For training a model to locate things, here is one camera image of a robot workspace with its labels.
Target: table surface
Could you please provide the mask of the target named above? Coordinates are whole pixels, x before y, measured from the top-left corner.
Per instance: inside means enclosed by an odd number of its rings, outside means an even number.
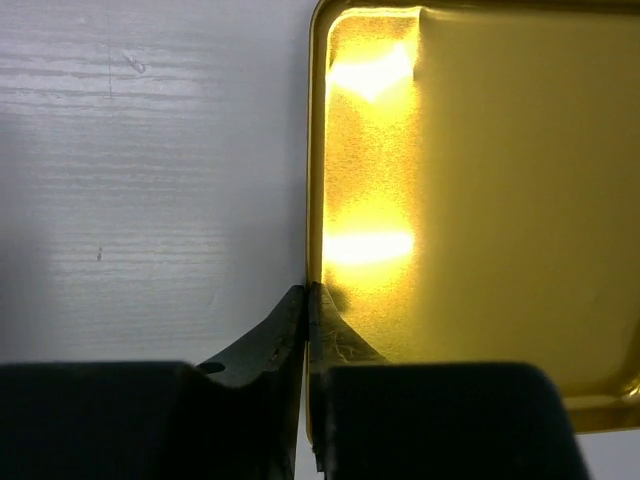
[[[0,359],[201,361],[303,281],[315,3],[0,0]]]

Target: yellow tray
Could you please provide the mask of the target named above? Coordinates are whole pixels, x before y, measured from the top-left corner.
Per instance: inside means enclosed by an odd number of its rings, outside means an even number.
[[[311,43],[309,280],[393,362],[640,426],[640,3],[331,0]]]

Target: golden metal surface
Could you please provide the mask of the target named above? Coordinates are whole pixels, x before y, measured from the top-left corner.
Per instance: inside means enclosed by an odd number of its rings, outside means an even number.
[[[640,426],[640,9],[326,1],[308,277],[389,360],[524,360]]]

